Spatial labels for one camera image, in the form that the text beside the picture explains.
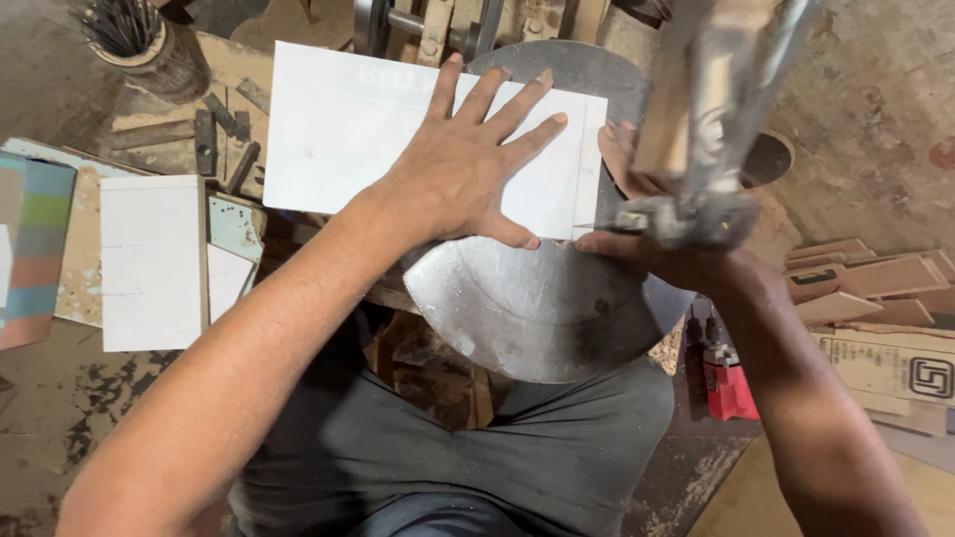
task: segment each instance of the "hand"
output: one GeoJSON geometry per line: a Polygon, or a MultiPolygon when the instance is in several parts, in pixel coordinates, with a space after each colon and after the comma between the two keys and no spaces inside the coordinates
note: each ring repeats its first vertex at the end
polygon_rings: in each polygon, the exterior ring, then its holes
{"type": "MultiPolygon", "coordinates": [[[[628,199],[666,191],[652,177],[635,176],[629,171],[639,142],[633,125],[624,122],[618,126],[608,121],[597,142],[610,175],[628,199]]],[[[626,259],[674,287],[702,292],[713,299],[751,290],[764,292],[779,288],[781,283],[771,268],[745,248],[723,252],[665,251],[647,237],[608,231],[587,233],[577,240],[576,247],[583,252],[626,259]]]]}
{"type": "Polygon", "coordinates": [[[433,239],[482,235],[510,247],[536,249],[541,240],[526,227],[500,214],[507,180],[561,133],[567,115],[559,113],[537,128],[501,145],[550,90],[546,70],[490,119],[491,101],[510,72],[484,72],[452,118],[460,54],[441,67],[428,114],[401,157],[363,195],[372,196],[405,226],[418,245],[433,239]]]}

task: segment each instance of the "metal table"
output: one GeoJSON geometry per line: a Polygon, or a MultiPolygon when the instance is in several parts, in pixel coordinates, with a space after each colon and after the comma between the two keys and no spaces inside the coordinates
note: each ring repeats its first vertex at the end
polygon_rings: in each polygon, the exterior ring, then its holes
{"type": "MultiPolygon", "coordinates": [[[[528,82],[554,69],[554,87],[609,98],[608,117],[639,125],[650,78],[626,59],[575,41],[534,41],[468,64],[479,75],[504,66],[528,82]]],[[[601,171],[597,220],[623,196],[601,171]]],[[[427,245],[402,260],[421,313],[459,353],[519,380],[561,383],[613,371],[656,345],[693,293],[572,244],[544,240],[537,251],[483,237],[427,245]]]]}

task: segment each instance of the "colorful striped board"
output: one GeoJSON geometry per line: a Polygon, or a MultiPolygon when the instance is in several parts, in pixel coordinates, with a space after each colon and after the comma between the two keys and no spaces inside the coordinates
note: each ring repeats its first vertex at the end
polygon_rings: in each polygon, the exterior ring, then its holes
{"type": "Polygon", "coordinates": [[[7,256],[0,252],[11,269],[0,350],[50,334],[75,176],[69,166],[0,153],[0,226],[12,246],[7,256]]]}

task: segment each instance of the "forearm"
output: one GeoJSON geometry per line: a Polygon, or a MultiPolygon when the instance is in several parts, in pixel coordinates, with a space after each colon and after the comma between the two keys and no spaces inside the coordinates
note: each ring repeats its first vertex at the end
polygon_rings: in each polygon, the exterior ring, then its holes
{"type": "Polygon", "coordinates": [[[748,278],[715,302],[803,532],[924,535],[888,449],[799,321],[782,282],[748,278]]]}
{"type": "Polygon", "coordinates": [[[170,366],[83,469],[64,521],[176,534],[222,493],[318,350],[410,246],[376,208],[346,207],[170,366]]]}

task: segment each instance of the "lap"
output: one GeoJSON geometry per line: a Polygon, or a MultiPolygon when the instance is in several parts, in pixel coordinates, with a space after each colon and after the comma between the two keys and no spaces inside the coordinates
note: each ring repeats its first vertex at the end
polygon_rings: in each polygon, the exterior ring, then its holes
{"type": "Polygon", "coordinates": [[[535,533],[619,531],[672,414],[645,358],[569,385],[517,382],[486,429],[451,433],[364,365],[350,319],[315,358],[230,503],[247,537],[344,534],[413,492],[494,501],[535,533]]]}

